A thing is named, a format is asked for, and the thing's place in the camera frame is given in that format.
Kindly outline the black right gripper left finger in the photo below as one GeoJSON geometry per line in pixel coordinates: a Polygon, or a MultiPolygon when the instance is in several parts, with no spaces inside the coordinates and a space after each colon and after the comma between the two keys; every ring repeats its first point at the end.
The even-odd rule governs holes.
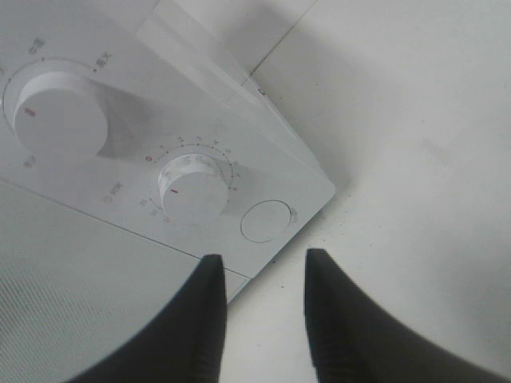
{"type": "Polygon", "coordinates": [[[205,255],[143,330],[72,381],[217,382],[226,325],[223,260],[205,255]]]}

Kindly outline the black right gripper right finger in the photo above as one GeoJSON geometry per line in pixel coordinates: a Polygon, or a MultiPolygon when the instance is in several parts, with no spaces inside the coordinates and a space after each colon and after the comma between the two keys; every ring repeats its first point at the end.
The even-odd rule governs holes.
{"type": "Polygon", "coordinates": [[[320,382],[503,382],[390,315],[320,248],[307,250],[304,317],[320,382]]]}

